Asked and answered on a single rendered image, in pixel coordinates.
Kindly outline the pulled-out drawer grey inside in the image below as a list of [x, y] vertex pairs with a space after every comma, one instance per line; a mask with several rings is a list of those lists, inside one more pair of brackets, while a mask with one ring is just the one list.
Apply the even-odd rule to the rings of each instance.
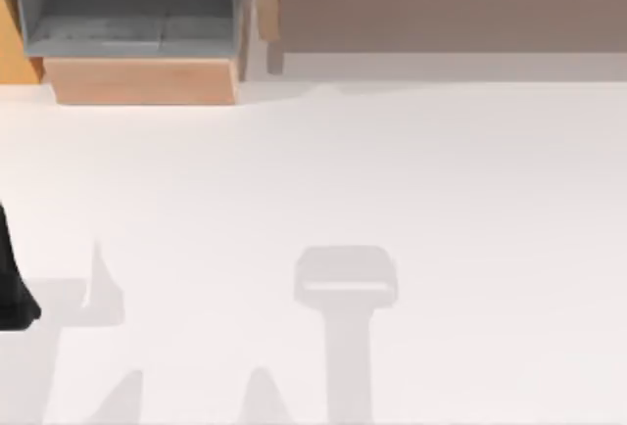
[[243, 0], [18, 0], [24, 49], [42, 58], [231, 58]]

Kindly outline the wooden open shelf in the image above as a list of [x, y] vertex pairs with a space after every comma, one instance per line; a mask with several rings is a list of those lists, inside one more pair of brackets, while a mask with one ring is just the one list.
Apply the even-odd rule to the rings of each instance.
[[627, 0], [256, 0], [266, 69], [431, 77], [499, 56], [627, 59]]

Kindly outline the wooden cupboard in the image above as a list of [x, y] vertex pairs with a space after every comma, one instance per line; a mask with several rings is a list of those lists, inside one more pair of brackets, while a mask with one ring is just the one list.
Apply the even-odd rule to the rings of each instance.
[[24, 54], [17, 0], [0, 0], [0, 85], [36, 85], [43, 76], [42, 59]]

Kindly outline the pale wooden drawer front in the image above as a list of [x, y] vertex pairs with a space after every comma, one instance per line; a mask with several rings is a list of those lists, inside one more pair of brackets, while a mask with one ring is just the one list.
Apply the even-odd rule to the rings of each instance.
[[46, 58], [63, 105], [233, 105], [240, 66], [212, 58]]

